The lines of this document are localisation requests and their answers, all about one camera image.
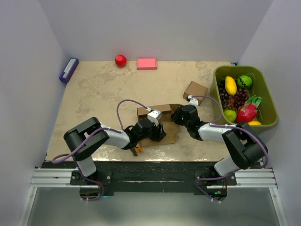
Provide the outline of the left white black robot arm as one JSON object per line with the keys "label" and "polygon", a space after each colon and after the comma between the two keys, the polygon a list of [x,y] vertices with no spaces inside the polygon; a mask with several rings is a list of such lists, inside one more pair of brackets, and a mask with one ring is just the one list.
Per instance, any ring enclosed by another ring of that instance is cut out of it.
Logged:
{"label": "left white black robot arm", "polygon": [[92,185],[97,181],[92,154],[101,145],[128,150],[144,139],[160,142],[165,136],[166,132],[161,122],[156,124],[148,119],[142,119],[135,125],[117,130],[101,124],[96,117],[92,117],[67,131],[63,138],[70,151],[77,150],[73,159],[82,172],[81,180],[87,185]]}

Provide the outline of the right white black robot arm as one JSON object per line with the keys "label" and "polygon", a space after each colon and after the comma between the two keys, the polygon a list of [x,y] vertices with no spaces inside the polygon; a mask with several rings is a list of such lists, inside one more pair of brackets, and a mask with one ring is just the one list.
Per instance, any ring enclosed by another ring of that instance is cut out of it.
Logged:
{"label": "right white black robot arm", "polygon": [[246,122],[231,126],[204,122],[193,105],[179,106],[171,115],[171,120],[184,126],[193,139],[212,140],[226,145],[229,157],[218,161],[209,174],[210,181],[215,185],[224,182],[230,173],[245,170],[263,157],[265,164],[268,162],[266,145]]}

